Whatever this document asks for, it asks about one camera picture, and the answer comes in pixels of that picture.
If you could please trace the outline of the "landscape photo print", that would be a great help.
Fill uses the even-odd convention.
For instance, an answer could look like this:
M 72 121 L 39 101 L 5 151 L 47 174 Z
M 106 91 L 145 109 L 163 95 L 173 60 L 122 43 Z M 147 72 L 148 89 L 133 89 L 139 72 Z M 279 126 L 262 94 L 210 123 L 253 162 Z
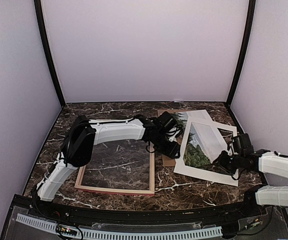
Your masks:
M 183 126 L 181 154 L 186 166 L 206 169 L 226 149 L 226 141 L 206 110 L 178 111 L 172 116 Z

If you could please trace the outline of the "white mat board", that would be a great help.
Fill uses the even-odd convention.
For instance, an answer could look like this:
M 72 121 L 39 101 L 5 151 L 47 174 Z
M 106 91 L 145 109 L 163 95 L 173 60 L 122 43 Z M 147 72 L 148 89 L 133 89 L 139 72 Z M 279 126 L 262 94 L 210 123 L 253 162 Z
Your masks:
M 188 117 L 180 147 L 180 158 L 176 160 L 174 172 L 209 182 L 237 187 L 239 181 L 234 180 L 229 174 L 189 166 L 185 163 L 185 160 L 189 159 L 188 154 L 194 154 L 198 150 L 201 150 L 203 155 L 209 159 L 210 163 L 213 163 L 222 151 L 226 151 L 228 145 L 219 130 L 232 132 L 234 137 L 238 135 L 235 126 L 222 124 L 209 119 L 193 116 Z

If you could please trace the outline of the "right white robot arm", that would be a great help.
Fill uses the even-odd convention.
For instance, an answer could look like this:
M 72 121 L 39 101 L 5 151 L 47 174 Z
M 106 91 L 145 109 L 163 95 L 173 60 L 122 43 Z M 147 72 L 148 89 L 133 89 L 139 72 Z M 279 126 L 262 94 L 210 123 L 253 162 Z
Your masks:
M 276 151 L 261 149 L 248 154 L 230 155 L 224 150 L 213 164 L 230 174 L 242 169 L 288 179 L 288 156 Z M 257 185 L 249 189 L 244 193 L 239 213 L 244 217 L 250 217 L 259 206 L 288 207 L 288 186 Z

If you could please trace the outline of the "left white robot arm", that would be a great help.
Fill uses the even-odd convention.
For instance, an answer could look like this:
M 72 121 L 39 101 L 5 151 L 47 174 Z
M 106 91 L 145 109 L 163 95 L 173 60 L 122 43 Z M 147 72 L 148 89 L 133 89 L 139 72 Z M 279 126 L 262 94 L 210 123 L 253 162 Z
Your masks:
M 49 202 L 74 171 L 90 162 L 94 146 L 140 140 L 152 144 L 154 151 L 178 159 L 181 146 L 175 139 L 183 131 L 183 125 L 167 111 L 158 117 L 138 114 L 128 119 L 96 120 L 78 116 L 66 133 L 52 166 L 31 191 L 32 198 L 37 200 L 35 210 L 44 218 L 53 216 L 55 208 Z

